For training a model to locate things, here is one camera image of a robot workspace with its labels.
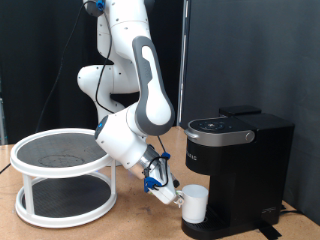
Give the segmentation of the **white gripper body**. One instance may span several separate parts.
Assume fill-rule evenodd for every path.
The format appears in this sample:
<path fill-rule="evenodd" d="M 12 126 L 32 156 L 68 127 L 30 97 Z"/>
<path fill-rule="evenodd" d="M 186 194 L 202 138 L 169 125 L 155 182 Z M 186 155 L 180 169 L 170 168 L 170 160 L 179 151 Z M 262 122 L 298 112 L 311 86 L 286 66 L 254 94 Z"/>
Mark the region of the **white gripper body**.
<path fill-rule="evenodd" d="M 165 159 L 157 159 L 145 178 L 145 191 L 151 192 L 162 203 L 169 204 L 176 198 L 170 167 Z"/>

